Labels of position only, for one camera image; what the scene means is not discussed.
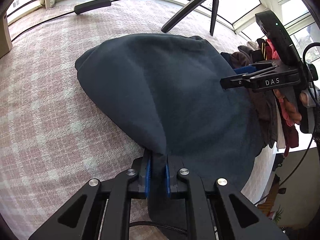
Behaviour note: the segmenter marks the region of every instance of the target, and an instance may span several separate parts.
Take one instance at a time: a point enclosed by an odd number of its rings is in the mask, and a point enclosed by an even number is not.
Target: triangular cutout
[[[76,228],[86,199],[87,195],[82,195],[78,198],[72,206],[58,218],[58,223],[70,228]]]
[[[252,213],[252,211],[248,209],[235,195],[231,194],[229,195],[229,198],[241,228],[246,228],[259,222],[258,217]]]

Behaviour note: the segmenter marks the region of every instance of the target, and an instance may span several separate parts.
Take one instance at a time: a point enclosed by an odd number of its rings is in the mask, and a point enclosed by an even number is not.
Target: metal pivot bolt
[[[188,169],[185,169],[185,168],[181,169],[179,172],[180,172],[181,175],[188,175],[190,173],[190,171]]]
[[[225,186],[225,185],[227,185],[227,183],[228,183],[227,180],[224,178],[218,179],[218,184],[221,186]]]
[[[97,179],[90,179],[89,180],[89,185],[94,187],[97,186],[99,184],[99,181]]]
[[[128,169],[127,170],[127,175],[133,176],[134,174],[136,174],[136,171],[134,169]]]

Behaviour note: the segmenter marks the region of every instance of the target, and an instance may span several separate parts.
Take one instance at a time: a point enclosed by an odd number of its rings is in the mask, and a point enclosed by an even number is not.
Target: white wall
[[[283,181],[296,167],[305,151],[291,152],[276,174]],[[300,167],[282,186],[285,195],[278,194],[273,211],[284,209],[278,226],[303,228],[309,224],[320,205],[320,162],[317,148],[310,149]]]

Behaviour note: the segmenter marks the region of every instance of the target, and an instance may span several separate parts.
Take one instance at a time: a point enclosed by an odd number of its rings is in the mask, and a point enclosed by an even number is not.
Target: green plant
[[[273,218],[274,223],[277,224],[281,220],[282,213],[283,213],[283,209],[281,208],[281,206],[279,206],[278,211],[276,212],[276,215]]]

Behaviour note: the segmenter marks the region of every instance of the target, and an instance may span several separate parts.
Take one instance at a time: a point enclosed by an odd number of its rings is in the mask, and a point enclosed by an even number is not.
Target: white garment
[[[260,49],[260,48],[259,48],[259,44],[256,43],[255,41],[248,41],[248,42],[247,42],[247,46],[248,46],[250,49],[253,49],[253,50],[258,50],[258,49]]]
[[[281,115],[279,112],[277,101],[276,101],[276,109],[277,109],[277,125],[278,125],[277,149],[285,149],[285,139],[284,139],[284,133],[282,129]]]

